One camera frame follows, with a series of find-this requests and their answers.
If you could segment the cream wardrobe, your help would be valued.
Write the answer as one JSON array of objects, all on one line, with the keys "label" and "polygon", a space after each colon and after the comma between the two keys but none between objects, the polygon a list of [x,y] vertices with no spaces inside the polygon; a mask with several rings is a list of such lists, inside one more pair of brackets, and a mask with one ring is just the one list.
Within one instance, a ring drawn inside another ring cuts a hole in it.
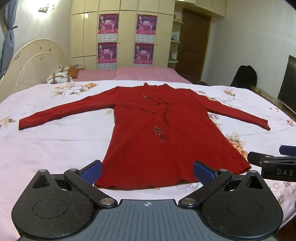
[{"label": "cream wardrobe", "polygon": [[137,16],[143,14],[157,16],[152,66],[167,67],[174,9],[175,1],[73,1],[71,63],[97,69],[99,15],[119,14],[116,68],[134,66]]}]

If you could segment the wall lamp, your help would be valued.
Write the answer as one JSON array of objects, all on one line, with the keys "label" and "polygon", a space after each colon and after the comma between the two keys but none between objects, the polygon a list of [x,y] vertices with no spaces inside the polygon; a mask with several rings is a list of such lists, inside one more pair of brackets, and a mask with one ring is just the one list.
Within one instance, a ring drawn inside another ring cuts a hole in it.
[{"label": "wall lamp", "polygon": [[38,12],[40,13],[47,13],[48,11],[54,10],[56,4],[47,3],[39,7]]}]

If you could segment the lower right purple poster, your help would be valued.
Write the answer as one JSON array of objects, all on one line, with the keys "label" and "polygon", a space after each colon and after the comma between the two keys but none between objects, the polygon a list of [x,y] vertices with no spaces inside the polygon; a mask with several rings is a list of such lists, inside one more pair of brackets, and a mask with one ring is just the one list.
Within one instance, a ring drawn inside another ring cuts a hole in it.
[{"label": "lower right purple poster", "polygon": [[154,44],[152,43],[135,43],[134,66],[152,66],[154,55]]}]

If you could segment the lower left purple poster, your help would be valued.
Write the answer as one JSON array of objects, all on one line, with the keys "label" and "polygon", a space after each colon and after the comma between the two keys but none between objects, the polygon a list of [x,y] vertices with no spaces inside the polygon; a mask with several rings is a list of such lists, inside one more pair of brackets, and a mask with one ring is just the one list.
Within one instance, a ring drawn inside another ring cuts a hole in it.
[{"label": "lower left purple poster", "polygon": [[117,42],[98,43],[98,70],[116,69]]}]

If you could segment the upper left purple poster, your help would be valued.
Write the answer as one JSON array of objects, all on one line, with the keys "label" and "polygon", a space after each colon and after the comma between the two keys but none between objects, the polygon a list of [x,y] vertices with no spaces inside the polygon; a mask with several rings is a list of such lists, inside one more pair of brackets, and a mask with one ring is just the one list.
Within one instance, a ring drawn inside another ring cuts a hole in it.
[{"label": "upper left purple poster", "polygon": [[119,14],[100,14],[98,24],[98,42],[117,42]]}]

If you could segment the upper right purple poster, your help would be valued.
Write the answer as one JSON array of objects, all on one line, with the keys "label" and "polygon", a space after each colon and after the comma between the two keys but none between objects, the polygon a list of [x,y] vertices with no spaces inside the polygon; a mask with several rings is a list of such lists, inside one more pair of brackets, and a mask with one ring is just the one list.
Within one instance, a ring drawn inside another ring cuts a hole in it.
[{"label": "upper right purple poster", "polygon": [[137,43],[154,43],[157,16],[138,14],[135,41]]}]

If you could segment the white floral duvet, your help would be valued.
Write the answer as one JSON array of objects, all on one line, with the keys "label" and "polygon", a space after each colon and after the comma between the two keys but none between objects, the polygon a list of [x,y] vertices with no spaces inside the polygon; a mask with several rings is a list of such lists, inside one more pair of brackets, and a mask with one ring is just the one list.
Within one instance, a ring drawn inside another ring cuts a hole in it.
[{"label": "white floral duvet", "polygon": [[[115,126],[111,108],[70,115],[45,124],[19,129],[21,119],[55,106],[100,94],[114,87],[167,84],[190,89],[210,100],[267,120],[265,130],[251,123],[209,113],[209,118],[233,147],[246,159],[249,152],[278,156],[281,145],[295,145],[295,121],[256,93],[226,86],[203,86],[159,81],[93,81],[39,84],[10,95],[1,103],[1,240],[17,240],[11,219],[13,206],[37,171],[60,174],[83,168],[95,160],[103,162]],[[121,190],[100,188],[114,199],[180,200],[201,187],[179,182],[165,187]]]}]

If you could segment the pink checked bedsheet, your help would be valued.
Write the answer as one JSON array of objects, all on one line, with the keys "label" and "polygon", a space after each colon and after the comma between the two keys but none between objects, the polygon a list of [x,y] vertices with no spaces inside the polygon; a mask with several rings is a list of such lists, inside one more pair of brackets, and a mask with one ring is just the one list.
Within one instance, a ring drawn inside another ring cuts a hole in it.
[{"label": "pink checked bedsheet", "polygon": [[161,81],[172,83],[187,83],[178,73],[167,67],[121,67],[113,70],[80,70],[75,82],[102,80],[132,80],[132,81]]}]

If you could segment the grey curtain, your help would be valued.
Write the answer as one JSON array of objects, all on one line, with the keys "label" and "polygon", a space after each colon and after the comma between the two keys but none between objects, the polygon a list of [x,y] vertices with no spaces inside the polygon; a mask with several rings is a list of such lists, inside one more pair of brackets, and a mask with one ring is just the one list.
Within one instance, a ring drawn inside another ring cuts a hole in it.
[{"label": "grey curtain", "polygon": [[4,26],[6,27],[6,35],[4,38],[1,56],[1,77],[6,74],[14,53],[14,29],[18,28],[18,26],[15,26],[17,6],[18,0],[4,1],[3,3],[1,3],[1,7],[4,8],[3,21]]}]

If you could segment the purple poster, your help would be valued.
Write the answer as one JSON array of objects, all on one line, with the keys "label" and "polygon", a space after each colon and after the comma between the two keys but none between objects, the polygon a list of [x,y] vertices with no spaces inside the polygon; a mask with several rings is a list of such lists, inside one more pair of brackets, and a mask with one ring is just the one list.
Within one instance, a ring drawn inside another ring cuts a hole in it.
[{"label": "purple poster", "polygon": [[116,69],[117,42],[98,43],[98,70]]},{"label": "purple poster", "polygon": [[134,66],[152,66],[154,55],[154,44],[152,43],[135,43]]},{"label": "purple poster", "polygon": [[98,42],[117,42],[119,14],[100,14],[98,24]]},{"label": "purple poster", "polygon": [[138,14],[135,41],[137,43],[154,43],[157,16]]}]

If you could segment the black television screen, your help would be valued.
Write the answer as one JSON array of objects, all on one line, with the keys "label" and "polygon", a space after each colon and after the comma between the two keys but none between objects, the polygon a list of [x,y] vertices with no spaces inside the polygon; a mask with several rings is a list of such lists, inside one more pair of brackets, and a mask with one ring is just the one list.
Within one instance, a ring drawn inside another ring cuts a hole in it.
[{"label": "black television screen", "polygon": [[278,94],[278,100],[295,112],[296,109],[296,58],[288,57],[283,82]]}]

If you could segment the white patterned pillow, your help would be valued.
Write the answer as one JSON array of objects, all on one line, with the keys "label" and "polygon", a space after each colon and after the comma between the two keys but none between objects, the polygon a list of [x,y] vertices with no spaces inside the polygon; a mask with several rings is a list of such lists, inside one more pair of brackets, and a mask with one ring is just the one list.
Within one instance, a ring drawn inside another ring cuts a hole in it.
[{"label": "white patterned pillow", "polygon": [[62,84],[62,83],[68,83],[73,82],[73,79],[63,72],[56,72],[52,73],[47,77],[46,82],[48,84]]}]

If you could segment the cream round headboard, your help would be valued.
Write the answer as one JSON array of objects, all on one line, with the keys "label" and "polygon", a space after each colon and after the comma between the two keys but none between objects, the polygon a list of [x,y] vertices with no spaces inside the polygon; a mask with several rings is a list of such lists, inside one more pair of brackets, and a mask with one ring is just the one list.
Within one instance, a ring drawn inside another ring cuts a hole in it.
[{"label": "cream round headboard", "polygon": [[48,39],[36,39],[13,56],[1,79],[1,101],[10,95],[46,83],[47,77],[69,62],[62,49]]}]

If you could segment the red knit sweater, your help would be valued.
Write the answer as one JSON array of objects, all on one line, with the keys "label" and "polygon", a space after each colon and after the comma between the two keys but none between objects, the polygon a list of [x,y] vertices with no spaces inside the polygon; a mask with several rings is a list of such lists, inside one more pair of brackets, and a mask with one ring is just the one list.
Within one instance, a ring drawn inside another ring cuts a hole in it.
[{"label": "red knit sweater", "polygon": [[194,182],[196,161],[233,174],[248,171],[248,161],[210,120],[209,113],[269,129],[265,119],[167,84],[117,86],[34,113],[21,119],[18,128],[106,108],[113,109],[115,126],[102,175],[95,182],[101,188],[133,190]]}]

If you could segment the orange striped pillow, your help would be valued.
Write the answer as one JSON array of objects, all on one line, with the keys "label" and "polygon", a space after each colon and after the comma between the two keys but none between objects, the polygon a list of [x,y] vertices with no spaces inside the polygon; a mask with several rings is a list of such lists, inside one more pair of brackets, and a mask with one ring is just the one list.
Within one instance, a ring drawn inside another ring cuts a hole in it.
[{"label": "orange striped pillow", "polygon": [[60,66],[58,72],[66,73],[71,78],[77,79],[79,72],[84,71],[85,68],[84,65]]}]

